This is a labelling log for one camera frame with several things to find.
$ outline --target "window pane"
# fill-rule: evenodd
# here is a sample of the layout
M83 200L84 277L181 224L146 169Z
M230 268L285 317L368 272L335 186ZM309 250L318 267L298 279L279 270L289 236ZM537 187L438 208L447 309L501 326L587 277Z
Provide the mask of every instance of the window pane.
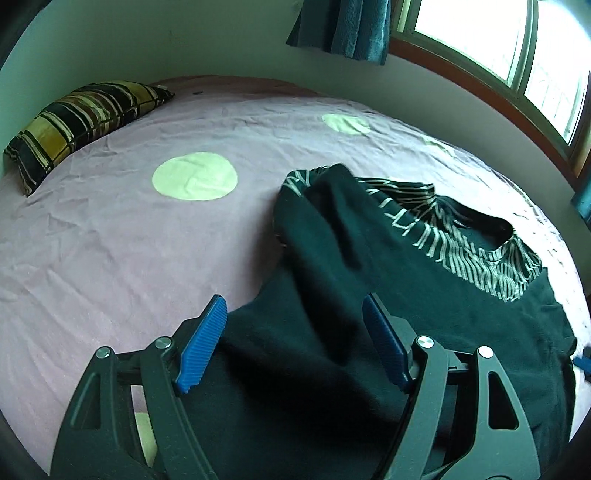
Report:
M527 19L527 0L422 0L415 30L512 80Z
M583 107L591 44L563 7L538 3L538 41L525 96L570 142Z

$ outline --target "window frame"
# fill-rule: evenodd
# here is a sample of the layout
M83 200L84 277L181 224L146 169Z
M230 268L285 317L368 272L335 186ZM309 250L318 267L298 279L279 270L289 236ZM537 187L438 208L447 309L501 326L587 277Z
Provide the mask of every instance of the window frame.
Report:
M563 165L560 166L557 164L558 160L556 155L554 155L554 158L551 158L551 160L556 164L558 169L563 172L563 174L564 168L562 167L567 165L569 175L565 174L564 176L571 184L576 183L576 177L579 175L582 169L580 160L578 160L576 157L578 157L577 153L581 150L581 146L579 145L580 139L587 137L583 130L585 128L589 128L589 121L587 117L591 116L590 109L585 108L585 105L583 105L580 118L574 129L571 141L570 143L567 143L561 133L558 132L558 130L556 130L554 125L550 122L550 120L548 120L544 114L525 96L525 90L527 88L534 64L535 47L537 44L538 0L527 0L527 18L522 48L518 54L515 67L512 66L509 73L509 79L511 80L510 85L462 53L433 38L417 32L415 28L417 25L418 13L421 8L421 0L394 0L394 2L391 23L391 53L396 55L397 50L399 50L399 48L396 48L396 46L392 46L392 42L401 41L411 44L414 47L429 52L437 57L440 57L441 59L447 60L448 62L455 65L459 70L462 70L463 72L471 75L476 80L483 83L497 95L507 100L516 110L518 110L518 112L525 116L525 118L531 122L535 128L544 135L544 137L547 138L551 146L561 158ZM584 104L589 103L590 95L591 85L588 83Z

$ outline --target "window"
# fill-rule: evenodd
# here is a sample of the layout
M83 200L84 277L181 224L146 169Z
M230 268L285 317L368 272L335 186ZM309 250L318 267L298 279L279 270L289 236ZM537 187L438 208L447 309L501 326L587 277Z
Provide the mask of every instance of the window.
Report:
M394 24L394 36L476 76L570 158L584 123L591 41L560 3L398 0Z
M587 89L589 39L559 5L539 2L538 11L538 38L525 96L570 142Z
M415 31L457 50L509 84L526 22L527 0L422 0Z

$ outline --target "blue gripper pad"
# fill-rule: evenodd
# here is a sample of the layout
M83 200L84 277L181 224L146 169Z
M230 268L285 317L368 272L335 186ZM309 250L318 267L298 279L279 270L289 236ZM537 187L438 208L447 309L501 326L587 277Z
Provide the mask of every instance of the blue gripper pad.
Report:
M378 351L388 380L407 393L412 380L408 371L408 355L402 343L371 295L363 300L362 313L363 322Z
M213 350L219 341L226 320L228 306L223 297L218 296L206 312L202 314L199 327L181 353L180 372L176 384L181 393L185 394L197 385L209 363Z
M576 356L573 358L573 365L579 367L586 374L591 374L591 359L584 356Z

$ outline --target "striped pattern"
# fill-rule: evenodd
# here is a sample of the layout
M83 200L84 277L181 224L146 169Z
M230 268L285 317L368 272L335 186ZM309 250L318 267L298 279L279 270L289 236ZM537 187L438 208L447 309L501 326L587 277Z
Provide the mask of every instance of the striped pattern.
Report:
M292 171L283 186L301 197L313 179L327 168ZM479 290L504 302L514 301L540 275L540 258L523 243L514 229L511 237L499 248L493 251L476 248L456 226L457 220L449 212L453 205L437 197L433 184L376 178L357 178L357 181L376 198L379 208L401 236L409 237L413 246L424 251L427 257Z
M18 164L25 193L30 195L68 155L173 96L161 86L91 83L44 108L4 153Z

